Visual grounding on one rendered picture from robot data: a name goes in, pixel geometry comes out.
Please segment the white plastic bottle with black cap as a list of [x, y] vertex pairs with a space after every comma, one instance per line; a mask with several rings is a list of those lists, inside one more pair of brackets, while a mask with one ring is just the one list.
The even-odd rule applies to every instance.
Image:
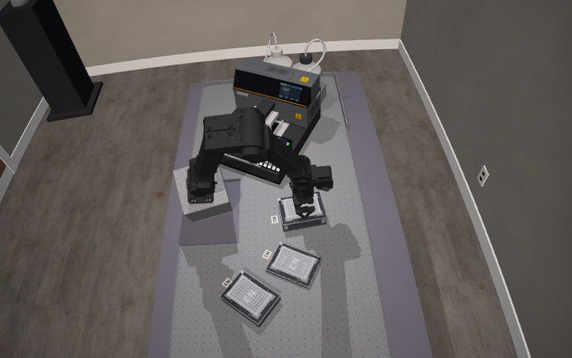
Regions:
[[[305, 56], [305, 53], [303, 52], [300, 54], [300, 62], [294, 64], [292, 68], [300, 69], [307, 72], [315, 64], [316, 63], [312, 62], [312, 54], [307, 52], [307, 56]], [[320, 86], [321, 86], [321, 67], [318, 65], [315, 69], [310, 71], [310, 73], [320, 74]]]

